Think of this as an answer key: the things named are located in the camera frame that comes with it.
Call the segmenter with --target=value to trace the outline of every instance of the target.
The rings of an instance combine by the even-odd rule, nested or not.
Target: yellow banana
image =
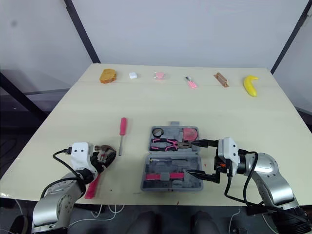
[[[247,76],[244,79],[244,87],[247,90],[247,92],[253,96],[256,97],[257,96],[257,90],[254,88],[253,84],[252,84],[252,80],[254,79],[258,79],[258,77],[254,77],[254,76]]]

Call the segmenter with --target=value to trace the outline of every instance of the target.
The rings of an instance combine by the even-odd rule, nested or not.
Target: gray plastic tool case
[[[155,138],[152,134],[153,129],[161,128],[164,134],[160,138],[175,139],[183,141],[183,128],[194,128],[197,130],[197,139],[199,138],[198,128],[194,126],[180,126],[179,122],[171,122],[169,126],[153,126],[151,129],[148,149],[151,146],[167,147],[168,143],[152,143]],[[199,156],[199,147],[192,145],[188,149],[178,149],[177,151],[149,151],[146,157],[141,190],[143,191],[179,191],[194,192],[203,189],[203,181],[195,178],[185,169],[201,170],[201,158]],[[170,173],[184,172],[184,178],[170,179]],[[147,180],[147,174],[160,175],[159,180]]]

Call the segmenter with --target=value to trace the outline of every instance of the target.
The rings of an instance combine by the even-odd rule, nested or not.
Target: person's knee
[[[141,213],[131,224],[126,234],[153,234],[156,214],[153,211]]]
[[[220,231],[208,213],[199,211],[192,217],[192,234],[206,233],[220,234]]]

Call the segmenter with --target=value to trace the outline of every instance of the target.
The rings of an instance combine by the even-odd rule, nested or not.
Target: red screwdriver
[[[119,135],[121,135],[121,139],[120,139],[120,146],[119,146],[119,151],[118,151],[119,156],[121,156],[122,137],[126,134],[126,128],[127,128],[127,119],[123,117],[121,118],[121,121],[120,121]]]

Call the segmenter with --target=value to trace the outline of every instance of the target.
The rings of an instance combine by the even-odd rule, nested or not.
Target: pliers
[[[169,143],[171,145],[163,148],[151,146],[150,151],[177,151],[179,148],[187,149],[192,147],[190,143],[178,142],[175,139],[166,139],[166,138],[152,139],[152,143],[160,143],[160,142]]]

